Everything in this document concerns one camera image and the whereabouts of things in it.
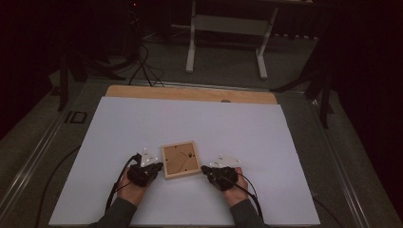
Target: floor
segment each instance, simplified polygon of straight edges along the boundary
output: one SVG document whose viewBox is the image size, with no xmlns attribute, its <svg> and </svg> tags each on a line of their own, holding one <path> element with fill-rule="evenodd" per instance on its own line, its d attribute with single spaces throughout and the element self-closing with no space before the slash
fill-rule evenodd
<svg viewBox="0 0 403 228">
<path fill-rule="evenodd" d="M 145 72 L 155 86 L 269 91 L 296 79 L 316 44 L 315 40 L 303 38 L 293 41 L 277 36 L 271 38 L 264 54 L 269 79 L 262 81 L 253 48 L 211 42 L 205 34 L 198 36 L 194 72 L 186 73 L 188 30 L 179 29 L 178 34 L 170 42 L 162 42 L 152 34 L 144 39 L 141 54 L 145 57 L 148 52 Z M 30 227 L 40 210 L 39 227 L 48 227 L 75 156 L 61 163 L 45 193 L 42 209 L 39 209 L 50 173 L 82 142 L 90 124 L 90 121 L 64 123 L 68 112 L 83 111 L 90 119 L 107 88 L 113 84 L 127 84 L 138 66 L 117 72 L 125 77 L 124 81 L 109 80 L 92 70 L 88 71 L 90 77 L 85 83 L 70 79 L 70 102 L 64 112 L 56 111 L 59 99 L 49 94 L 0 142 L 0 192 L 3 198 L 0 208 L 7 209 L 1 214 L 2 227 Z M 56 71 L 49 75 L 55 85 L 58 85 L 58 74 Z M 142 70 L 132 84 L 147 86 Z M 321 222 L 318 227 L 340 227 L 332 216 L 340 220 L 343 227 L 403 227 L 337 94 L 333 92 L 331 96 L 332 113 L 328 115 L 329 129 L 326 130 L 317 117 L 320 101 L 306 100 L 302 93 L 305 87 L 299 85 L 276 95 L 313 196 L 332 213 L 316 204 Z M 29 166 L 27 161 L 32 161 L 29 158 L 35 157 L 33 155 L 38 158 L 37 163 Z M 12 194 L 8 190 L 17 189 L 12 188 L 15 181 L 19 181 L 21 187 Z"/>
</svg>

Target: gray sleeve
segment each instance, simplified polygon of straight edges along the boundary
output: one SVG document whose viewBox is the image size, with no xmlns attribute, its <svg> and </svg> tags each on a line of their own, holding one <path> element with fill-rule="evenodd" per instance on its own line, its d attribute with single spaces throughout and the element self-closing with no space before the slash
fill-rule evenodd
<svg viewBox="0 0 403 228">
<path fill-rule="evenodd" d="M 88 228 L 126 228 L 136 211 L 137 207 L 129 201 L 116 198 L 101 219 Z"/>
<path fill-rule="evenodd" d="M 230 208 L 231 215 L 237 228 L 263 228 L 270 227 L 264 224 L 263 219 L 258 215 L 251 200 L 246 199 Z"/>
</svg>

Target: small wooden box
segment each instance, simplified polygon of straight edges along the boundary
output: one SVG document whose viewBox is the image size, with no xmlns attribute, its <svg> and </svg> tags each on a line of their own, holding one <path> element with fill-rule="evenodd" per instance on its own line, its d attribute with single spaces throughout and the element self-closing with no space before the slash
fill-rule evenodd
<svg viewBox="0 0 403 228">
<path fill-rule="evenodd" d="M 163 171 L 167 180 L 199 174 L 202 169 L 195 143 L 164 145 Z"/>
</svg>

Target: sleeve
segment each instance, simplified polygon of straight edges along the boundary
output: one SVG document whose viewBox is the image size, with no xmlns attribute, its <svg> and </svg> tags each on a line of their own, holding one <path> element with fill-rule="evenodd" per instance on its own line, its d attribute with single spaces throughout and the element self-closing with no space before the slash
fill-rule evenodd
<svg viewBox="0 0 403 228">
<path fill-rule="evenodd" d="M 126 228 L 136 211 L 137 207 L 129 201 L 116 198 L 104 216 L 98 222 L 89 224 L 88 228 Z"/>
<path fill-rule="evenodd" d="M 267 228 L 271 227 L 264 224 L 263 219 L 258 215 L 251 200 L 246 199 L 237 203 L 230 208 L 232 218 L 234 219 L 237 228 Z"/>
</svg>

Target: white paper sheet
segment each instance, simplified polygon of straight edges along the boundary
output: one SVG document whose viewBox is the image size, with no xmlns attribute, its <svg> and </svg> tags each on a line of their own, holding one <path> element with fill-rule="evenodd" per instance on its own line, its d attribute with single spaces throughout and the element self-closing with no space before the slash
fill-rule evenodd
<svg viewBox="0 0 403 228">
<path fill-rule="evenodd" d="M 131 156 L 147 148 L 161 159 L 161 146 L 188 141 L 195 142 L 201 164 L 220 153 L 242 161 L 267 224 L 319 224 L 280 105 L 111 97 L 98 106 L 49 224 L 97 221 Z M 232 225 L 233 220 L 206 176 L 165 180 L 161 172 L 132 224 Z"/>
</svg>

